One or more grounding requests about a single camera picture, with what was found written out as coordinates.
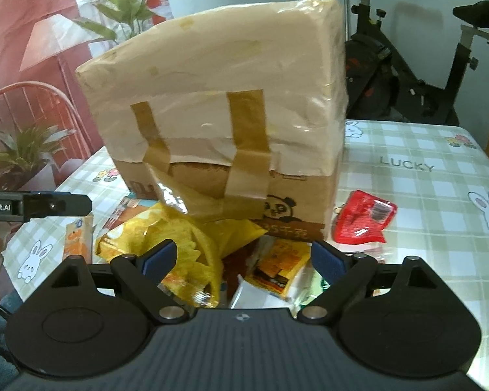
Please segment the small red snack packet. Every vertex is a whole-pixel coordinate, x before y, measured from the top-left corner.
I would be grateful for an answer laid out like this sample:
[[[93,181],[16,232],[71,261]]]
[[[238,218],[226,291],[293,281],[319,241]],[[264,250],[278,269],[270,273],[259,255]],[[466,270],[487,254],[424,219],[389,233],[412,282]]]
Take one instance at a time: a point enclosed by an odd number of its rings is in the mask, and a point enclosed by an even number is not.
[[[396,204],[362,190],[350,193],[332,227],[338,244],[385,243],[383,232],[397,212]]]

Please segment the potted green plant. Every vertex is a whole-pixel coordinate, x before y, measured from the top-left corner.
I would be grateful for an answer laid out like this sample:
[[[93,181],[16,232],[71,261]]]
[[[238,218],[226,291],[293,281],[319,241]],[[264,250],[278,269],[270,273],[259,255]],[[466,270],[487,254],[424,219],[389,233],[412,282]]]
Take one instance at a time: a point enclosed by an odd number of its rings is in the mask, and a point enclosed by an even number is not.
[[[127,41],[171,18],[169,0],[77,0],[77,26],[94,41]]]

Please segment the black exercise bike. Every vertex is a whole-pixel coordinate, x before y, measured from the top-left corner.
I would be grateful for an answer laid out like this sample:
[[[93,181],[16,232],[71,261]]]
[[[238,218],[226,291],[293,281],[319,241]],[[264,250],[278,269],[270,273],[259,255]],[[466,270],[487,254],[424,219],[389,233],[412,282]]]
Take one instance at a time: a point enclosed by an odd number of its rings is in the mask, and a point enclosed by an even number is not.
[[[489,0],[346,7],[350,119],[489,127]]]

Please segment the yellow chip bag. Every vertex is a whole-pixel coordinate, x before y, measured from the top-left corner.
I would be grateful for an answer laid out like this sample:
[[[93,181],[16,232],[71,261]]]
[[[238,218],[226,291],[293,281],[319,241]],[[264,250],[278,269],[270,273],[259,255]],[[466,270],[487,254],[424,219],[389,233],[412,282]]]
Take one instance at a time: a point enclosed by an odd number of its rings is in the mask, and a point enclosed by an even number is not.
[[[142,200],[144,211],[106,231],[102,228],[95,253],[105,261],[131,253],[142,256],[165,239],[177,247],[175,267],[164,287],[187,305],[216,308],[221,301],[222,260],[266,234],[249,220],[200,223],[160,202]]]

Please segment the orange beige biscuit bar packet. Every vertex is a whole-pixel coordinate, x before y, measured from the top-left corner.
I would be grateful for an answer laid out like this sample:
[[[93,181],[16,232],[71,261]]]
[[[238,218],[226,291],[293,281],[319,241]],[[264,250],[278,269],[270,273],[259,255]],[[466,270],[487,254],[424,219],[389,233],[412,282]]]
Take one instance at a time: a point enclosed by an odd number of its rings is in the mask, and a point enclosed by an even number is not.
[[[70,256],[82,256],[87,264],[93,263],[93,214],[66,226],[62,259]]]

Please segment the white blue dotted packet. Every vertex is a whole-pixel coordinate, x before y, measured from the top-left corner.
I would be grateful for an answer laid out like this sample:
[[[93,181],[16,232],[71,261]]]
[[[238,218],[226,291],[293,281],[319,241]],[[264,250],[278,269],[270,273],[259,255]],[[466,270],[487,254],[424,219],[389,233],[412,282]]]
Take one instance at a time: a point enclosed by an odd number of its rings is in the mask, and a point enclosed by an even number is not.
[[[272,291],[250,284],[241,276],[238,277],[238,280],[237,290],[229,302],[229,308],[234,310],[288,308],[296,311],[297,304],[309,288],[308,280],[298,278],[289,288],[288,295],[280,297]]]

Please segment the orange bread snack packet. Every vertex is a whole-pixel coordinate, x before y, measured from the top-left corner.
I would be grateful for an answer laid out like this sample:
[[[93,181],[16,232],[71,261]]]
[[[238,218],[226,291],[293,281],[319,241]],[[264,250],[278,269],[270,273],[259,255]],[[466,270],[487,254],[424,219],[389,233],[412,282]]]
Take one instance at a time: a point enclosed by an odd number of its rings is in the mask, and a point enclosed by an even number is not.
[[[109,216],[103,229],[110,231],[145,210],[140,199],[124,197]]]

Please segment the green checked tablecloth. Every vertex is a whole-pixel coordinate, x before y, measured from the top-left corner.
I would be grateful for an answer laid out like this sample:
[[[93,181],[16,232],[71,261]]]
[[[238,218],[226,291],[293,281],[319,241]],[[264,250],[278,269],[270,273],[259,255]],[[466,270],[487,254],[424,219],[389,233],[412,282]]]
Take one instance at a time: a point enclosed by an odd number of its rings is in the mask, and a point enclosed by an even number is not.
[[[384,258],[427,261],[482,328],[470,376],[489,389],[489,158],[469,132],[350,120],[335,202],[362,190],[393,202]]]

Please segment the yellow orange snack packet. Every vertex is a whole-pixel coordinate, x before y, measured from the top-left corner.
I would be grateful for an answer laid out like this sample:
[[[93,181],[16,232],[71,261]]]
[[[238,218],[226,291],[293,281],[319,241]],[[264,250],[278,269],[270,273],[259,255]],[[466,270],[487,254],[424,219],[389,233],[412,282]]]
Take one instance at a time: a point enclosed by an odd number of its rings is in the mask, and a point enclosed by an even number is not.
[[[252,267],[244,278],[255,287],[287,299],[294,279],[309,259],[309,243],[263,236],[259,239]]]

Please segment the taped cardboard box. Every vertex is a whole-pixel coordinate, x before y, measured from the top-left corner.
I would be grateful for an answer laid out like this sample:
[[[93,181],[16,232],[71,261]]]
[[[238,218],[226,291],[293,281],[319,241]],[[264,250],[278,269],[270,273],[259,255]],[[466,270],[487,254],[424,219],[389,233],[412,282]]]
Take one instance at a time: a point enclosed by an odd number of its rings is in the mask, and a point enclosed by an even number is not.
[[[329,234],[348,103],[338,0],[169,20],[79,66],[127,187],[200,221]]]

